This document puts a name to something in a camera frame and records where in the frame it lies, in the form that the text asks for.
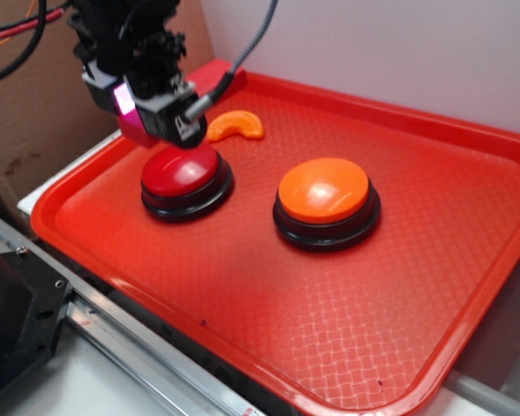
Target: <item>orange wire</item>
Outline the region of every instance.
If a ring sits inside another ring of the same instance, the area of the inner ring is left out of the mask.
[[[29,17],[33,14],[33,11],[35,11],[37,1],[38,0],[31,1],[31,5],[29,6],[29,10],[27,11],[27,14],[25,15],[25,17]],[[5,39],[2,39],[0,41],[0,46],[4,45],[5,43],[8,43],[9,41],[11,41],[11,37],[6,37]]]

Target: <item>orange crescent object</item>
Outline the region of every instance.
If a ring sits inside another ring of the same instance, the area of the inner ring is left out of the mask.
[[[235,110],[223,113],[208,126],[206,140],[212,143],[234,134],[240,134],[246,139],[260,140],[264,136],[262,122],[249,111]]]
[[[287,172],[278,188],[285,212],[307,224],[331,224],[354,215],[368,193],[364,170],[339,158],[303,162]]]

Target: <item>cardboard box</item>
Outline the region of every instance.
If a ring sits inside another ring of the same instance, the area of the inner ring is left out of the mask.
[[[0,24],[23,18],[26,0],[0,0]],[[30,232],[16,209],[20,198],[117,129],[115,118],[100,110],[81,80],[81,63],[73,57],[76,33],[68,13],[47,25],[35,53],[0,81],[0,210]],[[212,59],[210,38],[199,0],[184,0],[168,22],[186,34],[184,71]],[[0,69],[12,62],[32,32],[0,47]]]

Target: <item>orange tray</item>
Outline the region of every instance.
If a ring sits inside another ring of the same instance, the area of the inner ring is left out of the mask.
[[[251,74],[208,118],[234,109],[266,136],[214,145],[236,177],[218,211],[148,216],[140,172],[166,145],[120,138],[39,200],[36,233],[305,414],[411,412],[520,257],[520,135]],[[362,166],[382,216],[316,254],[271,210],[283,175],[321,156]]]

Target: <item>tray rim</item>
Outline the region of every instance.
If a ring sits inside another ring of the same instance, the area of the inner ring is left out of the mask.
[[[520,165],[519,133],[511,133],[495,127],[486,127],[468,121],[279,80],[266,75],[248,73],[247,78],[246,90],[252,93],[266,94],[267,87],[275,88],[277,96],[286,101],[301,105],[311,103],[314,107],[321,107],[334,114],[342,114],[348,117],[351,117],[351,112],[353,112],[356,116],[353,117],[355,120],[362,120],[405,133],[416,134],[426,139],[444,141],[463,148],[492,154],[510,159]],[[62,204],[75,195],[85,184],[137,147],[138,145],[131,140],[120,136],[52,185],[37,201],[31,215],[31,225],[39,237],[66,254],[69,253],[70,257],[88,267],[98,276],[111,276],[113,268],[102,263],[99,258],[87,253],[77,244],[73,244],[65,237],[56,234],[54,229],[55,214],[61,209]],[[186,315],[181,316],[173,307],[154,300],[140,288],[130,285],[129,295],[135,301],[149,305],[153,312],[161,310],[163,316],[173,318],[173,320],[169,320],[170,324],[176,328],[185,327],[186,335],[199,344],[208,345],[208,348],[214,354],[223,359],[227,354],[222,352],[226,352],[229,348],[231,350],[231,365],[244,371],[253,380],[306,414],[316,416],[406,414],[421,406],[436,393],[443,379],[452,368],[454,361],[458,358],[473,331],[494,301],[498,291],[510,276],[519,257],[520,223],[505,241],[504,247],[495,261],[482,275],[471,296],[458,312],[457,317],[445,332],[445,336],[428,357],[426,364],[420,369],[410,388],[398,399],[388,402],[384,406],[364,410],[342,409],[330,405],[305,388],[298,386],[293,380],[280,374],[267,363],[259,362],[258,359],[243,351],[240,347],[233,346],[230,341],[214,336],[212,331],[196,328],[196,322]],[[184,325],[184,323],[191,322],[192,325]]]

